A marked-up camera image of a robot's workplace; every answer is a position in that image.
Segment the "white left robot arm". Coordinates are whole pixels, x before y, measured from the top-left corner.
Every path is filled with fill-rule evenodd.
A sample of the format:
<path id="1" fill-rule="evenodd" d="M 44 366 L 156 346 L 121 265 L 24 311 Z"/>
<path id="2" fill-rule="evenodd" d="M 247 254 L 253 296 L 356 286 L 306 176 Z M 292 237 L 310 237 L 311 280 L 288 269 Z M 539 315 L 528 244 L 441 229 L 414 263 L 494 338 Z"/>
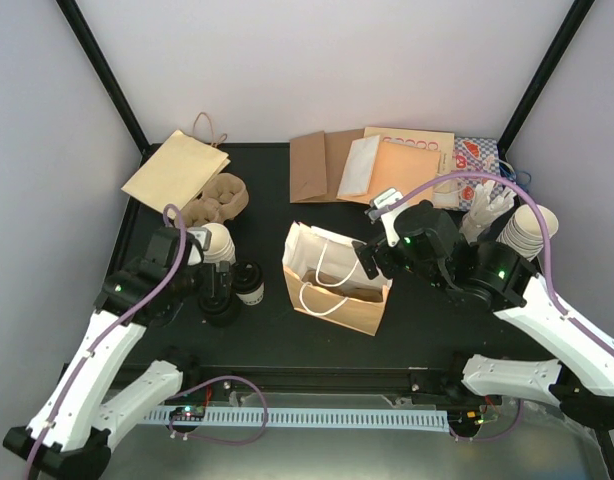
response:
<path id="1" fill-rule="evenodd" d="M 105 398 L 149 327 L 171 321 L 188 297 L 228 292 L 227 264 L 205 260 L 211 238 L 205 227 L 162 227 L 144 256 L 105 280 L 71 363 L 29 423 L 6 433 L 6 450 L 55 479 L 98 479 L 120 441 L 154 407 L 200 391 L 198 359 L 170 347 L 111 400 Z"/>

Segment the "single white paper cup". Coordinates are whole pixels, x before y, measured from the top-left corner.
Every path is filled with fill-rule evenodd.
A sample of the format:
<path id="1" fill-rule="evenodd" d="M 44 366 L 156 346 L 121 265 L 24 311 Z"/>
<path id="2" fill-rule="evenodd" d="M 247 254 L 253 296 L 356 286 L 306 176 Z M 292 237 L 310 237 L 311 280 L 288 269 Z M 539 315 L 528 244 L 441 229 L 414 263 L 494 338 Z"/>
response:
<path id="1" fill-rule="evenodd" d="M 247 306 L 259 304 L 264 297 L 264 281 L 255 279 L 250 282 L 234 282 L 237 297 Z"/>

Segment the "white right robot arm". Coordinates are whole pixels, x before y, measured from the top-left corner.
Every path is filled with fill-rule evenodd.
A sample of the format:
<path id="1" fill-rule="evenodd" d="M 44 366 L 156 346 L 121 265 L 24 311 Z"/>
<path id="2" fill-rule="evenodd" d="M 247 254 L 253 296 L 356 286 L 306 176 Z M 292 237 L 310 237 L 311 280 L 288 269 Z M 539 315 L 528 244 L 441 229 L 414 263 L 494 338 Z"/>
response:
<path id="1" fill-rule="evenodd" d="M 381 218 L 384 232 L 353 249 L 366 275 L 407 271 L 443 290 L 460 308 L 491 313 L 552 354 L 548 361 L 459 357 L 425 394 L 454 403 L 508 396 L 559 408 L 574 421 L 614 429 L 614 341 L 567 304 L 557 305 L 535 266 L 496 241 L 470 244 L 449 214 L 423 201 Z"/>

